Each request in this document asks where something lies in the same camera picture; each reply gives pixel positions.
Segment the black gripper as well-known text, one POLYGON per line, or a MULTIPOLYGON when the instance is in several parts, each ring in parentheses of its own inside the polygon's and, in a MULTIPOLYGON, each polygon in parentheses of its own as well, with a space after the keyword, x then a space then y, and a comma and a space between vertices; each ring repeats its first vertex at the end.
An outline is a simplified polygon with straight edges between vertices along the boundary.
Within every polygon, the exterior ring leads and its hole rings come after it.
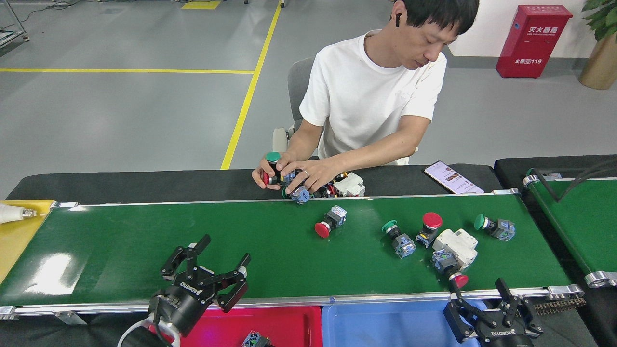
POLYGON ((463 299, 458 283, 456 277, 449 279, 450 301, 443 314, 459 343, 477 338, 481 347, 533 347, 530 337, 544 333, 544 327, 535 321, 538 315, 534 306, 528 299, 512 294, 503 278, 496 280, 502 317, 496 319, 495 328, 483 323, 487 318, 484 311, 463 299))
MULTIPOLYGON (((198 255, 210 242, 210 235, 204 235, 189 246, 176 247, 161 266, 161 276, 165 280, 174 280, 179 266, 185 262, 188 278, 193 279, 198 267, 198 255)), ((165 337, 186 337, 214 299, 224 313, 229 313, 248 290, 247 266, 250 261, 251 255, 245 253, 235 270, 214 277, 214 285, 200 287, 178 280, 155 292, 148 307, 148 318, 153 326, 150 330, 165 337)))

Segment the person's right hand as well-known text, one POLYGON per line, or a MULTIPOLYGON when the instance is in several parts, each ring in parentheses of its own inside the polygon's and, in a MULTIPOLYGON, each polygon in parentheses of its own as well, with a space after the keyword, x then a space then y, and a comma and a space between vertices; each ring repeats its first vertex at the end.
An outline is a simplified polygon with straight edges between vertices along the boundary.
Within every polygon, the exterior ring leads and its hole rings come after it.
POLYGON ((292 171, 292 162, 299 158, 299 152, 291 149, 286 152, 267 152, 253 170, 252 178, 261 189, 278 190, 281 188, 279 178, 292 171))

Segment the person's left hand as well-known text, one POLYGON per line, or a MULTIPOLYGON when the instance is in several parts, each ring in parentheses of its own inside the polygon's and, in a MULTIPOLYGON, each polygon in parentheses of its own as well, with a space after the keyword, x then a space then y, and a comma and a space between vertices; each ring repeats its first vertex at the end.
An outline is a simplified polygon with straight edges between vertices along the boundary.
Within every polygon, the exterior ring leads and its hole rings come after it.
POLYGON ((281 160, 280 164, 277 165, 281 174, 287 175, 296 170, 300 170, 300 172, 285 188, 287 194, 291 194, 299 186, 303 186, 313 193, 333 180, 335 176, 347 170, 342 162, 335 158, 305 161, 289 161, 289 158, 289 156, 285 157, 285 160, 281 160))

